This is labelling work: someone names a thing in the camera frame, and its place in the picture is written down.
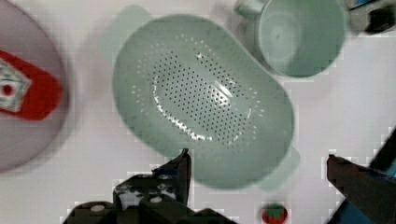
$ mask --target black object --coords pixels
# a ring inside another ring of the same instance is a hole
[[[393,161],[396,160],[396,129],[393,130],[392,134],[388,138],[387,142],[382,146],[378,154],[370,163],[369,167],[375,169],[377,171],[386,172],[388,168],[392,165]],[[340,207],[337,211],[332,215],[332,218],[329,220],[328,224],[337,224],[337,223],[345,223],[343,221],[343,217],[346,215],[345,212],[354,212],[354,205],[351,204],[348,200],[345,200],[341,203]],[[354,212],[355,216],[360,214],[359,211]]]
[[[115,187],[113,202],[119,209],[138,206],[143,197],[166,194],[187,205],[191,181],[191,157],[185,148],[172,161],[152,171],[134,175]]]
[[[378,224],[396,223],[396,178],[331,155],[329,181]]]
[[[369,26],[366,33],[373,35],[379,34],[395,25],[395,6],[386,5],[384,7],[375,9],[369,13]]]
[[[64,224],[107,224],[114,223],[119,209],[112,203],[92,202],[77,206]]]
[[[236,224],[211,209],[195,213],[187,207],[191,157],[187,149],[152,171],[116,186],[114,203],[77,206],[64,224]]]

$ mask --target colander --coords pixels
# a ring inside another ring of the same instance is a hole
[[[193,178],[212,188],[262,180],[290,148],[288,95],[205,18],[172,15],[142,25],[120,51],[113,90],[136,136],[165,157],[189,148]]]

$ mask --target gray plate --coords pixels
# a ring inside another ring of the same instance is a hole
[[[63,127],[69,103],[66,72],[53,43],[31,17],[0,0],[0,50],[49,72],[63,88],[59,106],[41,121],[0,113],[0,172],[22,165],[47,148]]]

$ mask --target white surface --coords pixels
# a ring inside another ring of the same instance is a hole
[[[44,25],[61,44],[63,55],[70,56],[77,105],[62,147],[0,175],[0,223],[62,223],[68,209],[82,202],[111,202],[121,179],[165,162],[126,129],[114,107],[112,69],[99,63],[95,46],[109,22],[133,3],[156,16],[203,15],[234,32],[240,18],[232,13],[234,1],[228,0],[14,1]],[[302,157],[298,172],[276,192],[254,187],[225,192],[192,184],[190,206],[211,207],[238,223],[252,224],[261,223],[262,205],[282,202],[290,210],[288,223],[325,223],[343,199],[326,179],[329,152],[367,164],[396,124],[395,43],[393,37],[353,37],[322,75],[305,80],[277,77],[295,105],[295,146]]]

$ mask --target green mug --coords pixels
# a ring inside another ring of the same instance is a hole
[[[248,20],[249,51],[280,75],[318,74],[344,44],[347,14],[338,0],[239,0],[234,10]]]

